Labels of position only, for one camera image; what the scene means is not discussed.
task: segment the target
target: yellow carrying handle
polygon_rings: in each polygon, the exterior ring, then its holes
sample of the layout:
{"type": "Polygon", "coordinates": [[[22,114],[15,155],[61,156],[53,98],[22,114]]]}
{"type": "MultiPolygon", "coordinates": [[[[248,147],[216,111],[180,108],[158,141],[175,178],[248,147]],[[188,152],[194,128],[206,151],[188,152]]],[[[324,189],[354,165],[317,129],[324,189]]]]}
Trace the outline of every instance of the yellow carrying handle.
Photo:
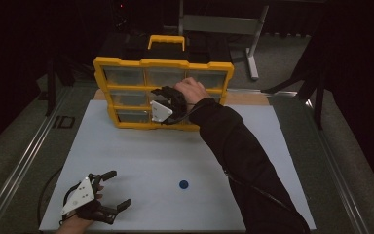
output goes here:
{"type": "Polygon", "coordinates": [[[151,49],[151,44],[153,44],[153,42],[181,43],[184,51],[184,37],[182,36],[151,35],[150,42],[148,43],[148,50],[151,49]]]}

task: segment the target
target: white board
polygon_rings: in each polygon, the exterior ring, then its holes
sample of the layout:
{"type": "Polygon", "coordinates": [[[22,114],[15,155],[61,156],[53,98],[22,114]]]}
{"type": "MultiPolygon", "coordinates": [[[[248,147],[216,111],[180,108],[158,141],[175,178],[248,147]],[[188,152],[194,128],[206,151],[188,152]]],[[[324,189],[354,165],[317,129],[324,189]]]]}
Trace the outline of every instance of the white board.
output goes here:
{"type": "MultiPolygon", "coordinates": [[[[272,106],[232,106],[242,114],[277,167],[297,210],[315,229],[272,106]]],[[[59,176],[40,230],[58,229],[66,191],[89,173],[118,175],[103,182],[103,206],[131,198],[113,225],[96,231],[244,231],[228,179],[198,132],[117,129],[105,100],[92,100],[59,176]],[[187,189],[179,182],[187,180],[187,189]]]]}

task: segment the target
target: dark background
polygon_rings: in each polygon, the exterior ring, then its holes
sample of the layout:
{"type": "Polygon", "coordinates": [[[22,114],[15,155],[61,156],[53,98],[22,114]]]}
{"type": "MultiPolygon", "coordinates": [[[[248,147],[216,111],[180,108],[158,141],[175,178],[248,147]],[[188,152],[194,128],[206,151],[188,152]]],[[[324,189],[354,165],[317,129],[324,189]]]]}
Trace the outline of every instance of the dark background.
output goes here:
{"type": "MultiPolygon", "coordinates": [[[[257,18],[263,5],[185,2],[186,14],[243,18],[257,18]]],[[[325,74],[326,89],[374,171],[374,1],[268,2],[263,33],[313,35],[295,74],[325,74]]],[[[39,96],[36,80],[47,73],[49,58],[72,70],[92,66],[109,32],[160,34],[164,25],[177,26],[177,14],[174,0],[0,0],[0,133],[39,96]]],[[[73,84],[68,69],[58,75],[64,85],[73,84]]]]}

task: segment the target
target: blue bottle cap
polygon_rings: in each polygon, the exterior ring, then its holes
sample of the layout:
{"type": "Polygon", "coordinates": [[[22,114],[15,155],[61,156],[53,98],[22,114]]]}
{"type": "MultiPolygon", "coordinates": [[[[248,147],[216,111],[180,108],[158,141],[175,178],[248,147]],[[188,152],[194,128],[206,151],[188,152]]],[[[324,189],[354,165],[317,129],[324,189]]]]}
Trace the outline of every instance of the blue bottle cap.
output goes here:
{"type": "Polygon", "coordinates": [[[180,185],[180,188],[186,189],[188,187],[188,182],[186,180],[181,180],[179,185],[180,185]]]}

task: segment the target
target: black sleeve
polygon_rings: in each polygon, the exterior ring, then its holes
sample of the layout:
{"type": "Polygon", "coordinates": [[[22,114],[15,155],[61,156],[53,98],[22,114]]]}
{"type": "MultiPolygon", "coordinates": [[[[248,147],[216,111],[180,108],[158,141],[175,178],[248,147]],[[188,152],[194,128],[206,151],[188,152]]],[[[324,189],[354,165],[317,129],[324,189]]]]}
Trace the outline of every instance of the black sleeve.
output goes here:
{"type": "Polygon", "coordinates": [[[190,121],[200,126],[202,139],[229,176],[247,233],[309,232],[264,149],[235,110],[205,98],[196,104],[190,121]]]}

